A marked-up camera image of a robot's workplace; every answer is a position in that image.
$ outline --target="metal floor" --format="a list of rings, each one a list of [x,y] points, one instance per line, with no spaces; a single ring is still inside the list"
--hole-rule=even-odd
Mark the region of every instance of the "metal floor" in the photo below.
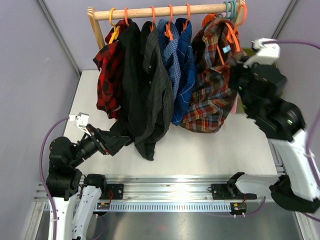
[[[248,212],[258,208],[248,203]],[[99,240],[302,240],[293,212],[267,202],[260,213],[233,219],[215,212],[109,212],[103,216]],[[43,212],[36,240],[48,239],[49,211]],[[102,229],[92,217],[87,240]]]

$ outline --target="pink fabric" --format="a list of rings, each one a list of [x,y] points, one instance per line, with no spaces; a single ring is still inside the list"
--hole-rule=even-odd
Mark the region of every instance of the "pink fabric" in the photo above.
[[[235,101],[234,101],[233,107],[232,107],[232,109],[230,111],[231,114],[235,114],[236,111],[237,111],[238,97],[239,97],[239,94],[237,94],[236,97],[235,97]]]

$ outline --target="wall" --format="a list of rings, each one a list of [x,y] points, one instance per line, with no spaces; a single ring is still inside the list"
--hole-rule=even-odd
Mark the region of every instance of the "wall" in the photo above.
[[[18,240],[40,180],[41,143],[68,114],[78,81],[35,0],[2,1],[0,32],[0,239]]]
[[[320,45],[319,24],[316,18],[319,8],[319,0],[301,0],[279,39],[306,40]],[[282,74],[288,78],[284,92],[285,99],[295,103],[302,110],[307,126],[310,126],[320,107],[320,51],[310,46],[296,44],[282,44],[280,47],[278,66]],[[313,136],[311,149],[320,168],[320,126]],[[320,236],[320,224],[315,224]]]
[[[68,45],[75,61],[82,70],[95,70],[97,67],[92,59],[98,52],[98,45],[93,34],[88,16],[87,8],[95,7],[96,11],[106,11],[111,8],[118,10],[128,7],[129,9],[216,4],[223,0],[44,0],[47,4],[57,26]],[[243,47],[251,47],[251,41],[257,38],[270,38],[280,21],[290,0],[247,0],[248,17],[245,25],[240,27],[240,43]],[[201,22],[205,15],[192,15],[192,31],[195,35],[201,28]],[[151,18],[135,19],[142,27],[145,21]],[[104,36],[110,31],[109,21],[100,24]]]

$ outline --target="blue plaid shirt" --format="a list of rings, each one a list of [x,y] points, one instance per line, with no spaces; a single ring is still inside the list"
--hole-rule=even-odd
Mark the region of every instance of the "blue plaid shirt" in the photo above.
[[[171,80],[173,100],[175,100],[181,78],[180,65],[177,56],[179,33],[176,26],[171,23],[170,30],[173,36],[173,40],[170,41],[170,39],[165,36],[167,22],[168,21],[165,19],[160,19],[156,30],[158,32],[159,48],[162,56],[162,62]]]
[[[185,18],[178,18],[175,22],[176,29],[180,34],[177,48],[181,78],[176,99],[173,104],[173,115],[171,122],[178,126],[189,109],[189,103],[192,93],[195,89],[196,67],[194,54],[191,47],[192,25],[188,22],[186,29],[183,31]]]

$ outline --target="wooden rack frame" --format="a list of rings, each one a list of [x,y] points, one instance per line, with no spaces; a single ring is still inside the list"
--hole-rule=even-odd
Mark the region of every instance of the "wooden rack frame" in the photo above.
[[[245,3],[245,0],[236,0],[237,7]],[[224,3],[220,4],[203,4],[203,5],[191,5],[190,14],[212,14],[212,13],[225,13],[227,10]],[[187,15],[188,8],[187,6],[173,6],[172,7],[173,15]],[[155,7],[154,8],[156,17],[170,16],[170,8],[166,7]],[[243,17],[244,10],[240,8],[240,11],[237,13],[235,24],[239,23]],[[98,43],[99,49],[101,50],[105,46],[104,37],[101,32],[99,21],[109,20],[110,11],[95,11],[94,7],[89,7],[87,10],[88,17],[92,26],[92,30]],[[138,9],[128,9],[127,16],[129,19],[134,18],[147,18],[152,17],[152,9],[149,8],[138,8]],[[115,10],[112,13],[112,19],[124,19],[125,10]]]

